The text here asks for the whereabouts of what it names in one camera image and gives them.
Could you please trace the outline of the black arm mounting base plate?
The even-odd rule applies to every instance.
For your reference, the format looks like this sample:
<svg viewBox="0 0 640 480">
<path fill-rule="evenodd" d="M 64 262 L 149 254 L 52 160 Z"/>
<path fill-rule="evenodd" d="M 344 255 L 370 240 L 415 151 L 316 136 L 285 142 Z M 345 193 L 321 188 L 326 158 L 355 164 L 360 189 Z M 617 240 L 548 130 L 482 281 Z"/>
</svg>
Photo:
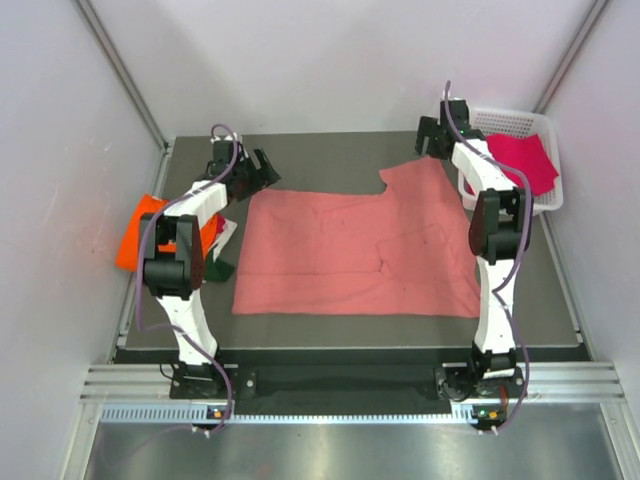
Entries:
<svg viewBox="0 0 640 480">
<path fill-rule="evenodd" d="M 469 365 L 225 365 L 173 367 L 170 397 L 233 401 L 235 413 L 443 413 L 452 403 L 520 396 L 511 378 L 474 382 Z"/>
</svg>

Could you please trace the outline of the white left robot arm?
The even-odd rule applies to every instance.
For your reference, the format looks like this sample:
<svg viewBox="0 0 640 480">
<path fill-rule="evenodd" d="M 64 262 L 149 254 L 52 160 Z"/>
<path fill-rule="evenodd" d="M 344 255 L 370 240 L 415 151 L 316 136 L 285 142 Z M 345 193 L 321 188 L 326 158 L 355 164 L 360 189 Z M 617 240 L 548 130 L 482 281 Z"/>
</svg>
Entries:
<svg viewBox="0 0 640 480">
<path fill-rule="evenodd" d="M 200 288 L 207 255 L 220 254 L 236 224 L 225 223 L 211 241 L 202 239 L 201 229 L 229 203 L 244 201 L 281 179 L 264 150 L 248 153 L 232 135 L 213 137 L 211 143 L 213 158 L 189 190 L 158 212 L 140 215 L 136 265 L 136 293 L 147 288 L 163 308 L 179 361 L 196 367 L 192 384 L 209 397 L 224 390 L 227 374 L 214 364 L 218 342 L 207 324 Z"/>
</svg>

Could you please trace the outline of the salmon pink t shirt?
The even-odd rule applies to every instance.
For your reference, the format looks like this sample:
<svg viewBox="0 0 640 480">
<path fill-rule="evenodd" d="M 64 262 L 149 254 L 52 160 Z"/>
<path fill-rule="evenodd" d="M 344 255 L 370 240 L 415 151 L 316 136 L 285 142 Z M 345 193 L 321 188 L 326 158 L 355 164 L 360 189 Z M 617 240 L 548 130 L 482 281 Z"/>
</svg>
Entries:
<svg viewBox="0 0 640 480">
<path fill-rule="evenodd" d="M 469 221 L 441 162 L 425 157 L 379 175 L 376 195 L 257 194 L 233 313 L 478 317 Z"/>
</svg>

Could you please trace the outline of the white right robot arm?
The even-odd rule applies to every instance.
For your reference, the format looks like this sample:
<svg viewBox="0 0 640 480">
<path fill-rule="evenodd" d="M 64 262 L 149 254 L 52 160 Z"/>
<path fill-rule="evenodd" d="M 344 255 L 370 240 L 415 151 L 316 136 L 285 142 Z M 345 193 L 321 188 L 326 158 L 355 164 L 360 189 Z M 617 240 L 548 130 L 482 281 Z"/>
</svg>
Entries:
<svg viewBox="0 0 640 480">
<path fill-rule="evenodd" d="M 516 374 L 514 287 L 530 240 L 532 192 L 528 183 L 516 185 L 507 176 L 513 169 L 493 158 L 462 99 L 443 99 L 437 118 L 420 118 L 415 152 L 451 162 L 477 195 L 468 242 L 481 300 L 466 380 L 474 393 L 487 396 Z"/>
</svg>

